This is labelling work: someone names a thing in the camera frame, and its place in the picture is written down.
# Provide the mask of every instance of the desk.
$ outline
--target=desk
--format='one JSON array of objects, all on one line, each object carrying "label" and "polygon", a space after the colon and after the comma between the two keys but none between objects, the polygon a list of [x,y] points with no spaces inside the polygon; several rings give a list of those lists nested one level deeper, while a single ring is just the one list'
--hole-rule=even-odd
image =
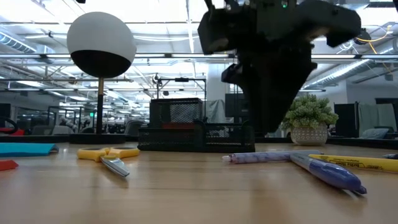
[{"label": "desk", "polygon": [[[352,169],[365,196],[334,189],[289,162],[226,165],[221,154],[142,152],[123,159],[123,179],[101,163],[76,159],[76,145],[48,157],[16,159],[0,172],[0,223],[204,224],[396,223],[398,174]],[[397,153],[346,146],[327,154]],[[258,144],[258,151],[308,149]]]}]

